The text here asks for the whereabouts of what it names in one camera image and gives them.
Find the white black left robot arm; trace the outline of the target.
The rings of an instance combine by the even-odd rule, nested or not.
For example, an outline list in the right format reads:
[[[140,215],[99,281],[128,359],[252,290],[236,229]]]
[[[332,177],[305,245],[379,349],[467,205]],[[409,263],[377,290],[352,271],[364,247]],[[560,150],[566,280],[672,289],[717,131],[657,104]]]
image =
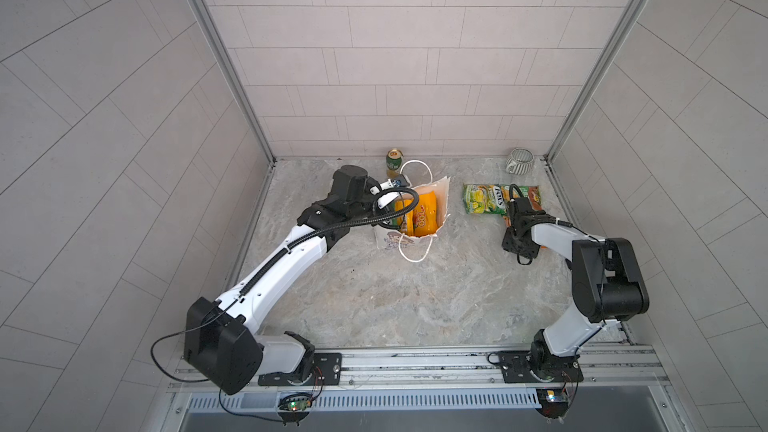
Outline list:
[[[267,259],[217,299],[199,298],[190,306],[185,361],[228,395],[257,376],[284,374],[306,381],[314,366],[314,345],[293,332],[263,335],[262,322],[293,283],[351,229],[382,225],[418,203],[418,193],[406,184],[379,183],[355,165],[337,169],[327,197],[302,212]]]

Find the green colourful snack bag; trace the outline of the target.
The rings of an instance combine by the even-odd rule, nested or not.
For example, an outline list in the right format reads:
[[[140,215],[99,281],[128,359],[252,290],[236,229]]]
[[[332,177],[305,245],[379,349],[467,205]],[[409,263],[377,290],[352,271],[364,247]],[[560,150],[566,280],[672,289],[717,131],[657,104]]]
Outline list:
[[[508,185],[465,184],[463,186],[463,202],[468,214],[506,215],[509,201]]]

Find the white printed paper bag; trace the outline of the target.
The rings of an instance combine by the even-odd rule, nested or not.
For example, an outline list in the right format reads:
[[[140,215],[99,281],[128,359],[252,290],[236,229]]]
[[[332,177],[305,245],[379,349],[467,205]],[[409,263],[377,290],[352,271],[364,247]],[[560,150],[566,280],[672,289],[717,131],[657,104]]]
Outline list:
[[[417,264],[428,257],[438,232],[449,216],[450,178],[444,176],[435,180],[425,162],[413,159],[404,162],[398,170],[404,180],[410,181],[404,172],[412,164],[423,166],[430,182],[413,187],[418,196],[416,207],[404,217],[391,219],[389,228],[375,227],[374,237],[378,250],[397,251],[405,261]]]

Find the green chip snack bag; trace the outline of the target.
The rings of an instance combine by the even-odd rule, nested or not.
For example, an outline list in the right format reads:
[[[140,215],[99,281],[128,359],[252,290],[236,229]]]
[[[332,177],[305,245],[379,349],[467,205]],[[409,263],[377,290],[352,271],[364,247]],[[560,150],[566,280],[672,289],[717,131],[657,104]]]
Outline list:
[[[506,201],[515,200],[519,197],[526,197],[533,210],[541,211],[543,209],[538,186],[516,186],[511,184],[506,187]]]

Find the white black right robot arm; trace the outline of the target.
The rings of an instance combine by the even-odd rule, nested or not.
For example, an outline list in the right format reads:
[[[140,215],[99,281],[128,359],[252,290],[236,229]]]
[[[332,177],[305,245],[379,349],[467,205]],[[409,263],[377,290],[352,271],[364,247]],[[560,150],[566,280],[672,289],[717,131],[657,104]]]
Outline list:
[[[650,297],[631,242],[588,234],[570,222],[536,210],[526,197],[507,203],[510,221],[502,248],[530,265],[541,248],[562,256],[571,271],[571,303],[553,324],[535,335],[527,355],[531,374],[552,381],[569,375],[566,369],[578,352],[610,323],[644,314]]]

